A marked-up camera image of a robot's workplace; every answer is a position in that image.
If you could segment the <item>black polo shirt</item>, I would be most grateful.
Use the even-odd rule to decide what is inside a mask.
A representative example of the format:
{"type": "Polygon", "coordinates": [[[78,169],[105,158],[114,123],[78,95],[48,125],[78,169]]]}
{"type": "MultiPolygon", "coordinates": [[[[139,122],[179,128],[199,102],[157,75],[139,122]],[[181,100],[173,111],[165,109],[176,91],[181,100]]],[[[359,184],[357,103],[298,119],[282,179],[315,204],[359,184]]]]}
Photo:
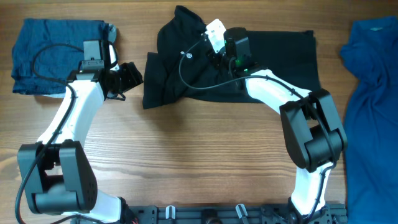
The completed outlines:
{"type": "MultiPolygon", "coordinates": [[[[144,72],[145,109],[177,102],[182,97],[203,101],[253,103],[228,69],[216,69],[201,40],[206,25],[200,16],[176,6],[174,18],[157,36],[157,52],[148,53],[144,72]]],[[[320,89],[313,31],[248,31],[254,61],[279,78],[311,91],[320,89]]]]}

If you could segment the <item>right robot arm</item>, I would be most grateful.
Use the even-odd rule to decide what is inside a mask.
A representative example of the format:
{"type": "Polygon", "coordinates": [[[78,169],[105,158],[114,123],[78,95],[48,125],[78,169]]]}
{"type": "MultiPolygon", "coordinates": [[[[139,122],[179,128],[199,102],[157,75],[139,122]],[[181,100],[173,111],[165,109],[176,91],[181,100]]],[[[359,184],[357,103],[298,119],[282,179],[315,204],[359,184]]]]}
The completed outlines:
{"type": "Polygon", "coordinates": [[[280,115],[285,146],[297,167],[284,218],[288,223],[312,223],[328,217],[326,183],[348,143],[330,93],[300,88],[261,67],[244,28],[208,26],[202,35],[212,52],[228,59],[233,80],[242,81],[251,98],[280,115]]]}

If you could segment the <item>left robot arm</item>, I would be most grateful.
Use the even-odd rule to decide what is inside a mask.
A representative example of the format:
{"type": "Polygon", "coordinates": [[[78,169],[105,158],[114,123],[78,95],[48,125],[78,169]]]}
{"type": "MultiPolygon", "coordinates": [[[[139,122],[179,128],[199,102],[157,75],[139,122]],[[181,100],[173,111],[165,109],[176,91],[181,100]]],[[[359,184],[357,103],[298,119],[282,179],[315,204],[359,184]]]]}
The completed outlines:
{"type": "Polygon", "coordinates": [[[46,131],[17,153],[22,182],[14,214],[22,223],[21,200],[32,213],[56,215],[59,222],[138,223],[122,197],[98,188],[84,151],[89,128],[105,100],[125,100],[125,92],[143,82],[133,63],[119,64],[111,41],[86,40],[77,69],[60,81],[64,99],[46,131]]]}

